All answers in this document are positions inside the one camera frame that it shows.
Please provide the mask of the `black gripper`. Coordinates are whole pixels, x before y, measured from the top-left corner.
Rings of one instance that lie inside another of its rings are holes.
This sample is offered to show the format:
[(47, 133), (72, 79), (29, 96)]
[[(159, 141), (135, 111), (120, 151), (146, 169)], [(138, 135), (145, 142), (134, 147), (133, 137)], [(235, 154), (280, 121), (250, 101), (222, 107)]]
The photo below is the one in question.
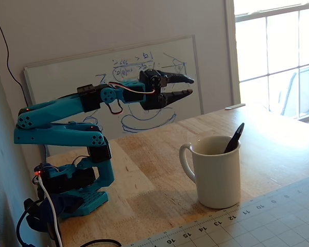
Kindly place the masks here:
[(159, 70), (147, 69), (140, 71), (140, 82), (145, 85), (145, 101), (141, 102), (144, 110), (157, 110), (164, 108), (182, 98), (193, 93), (193, 90), (187, 89), (169, 93), (162, 93), (162, 88), (171, 83), (193, 84), (194, 79), (176, 73), (162, 73)]

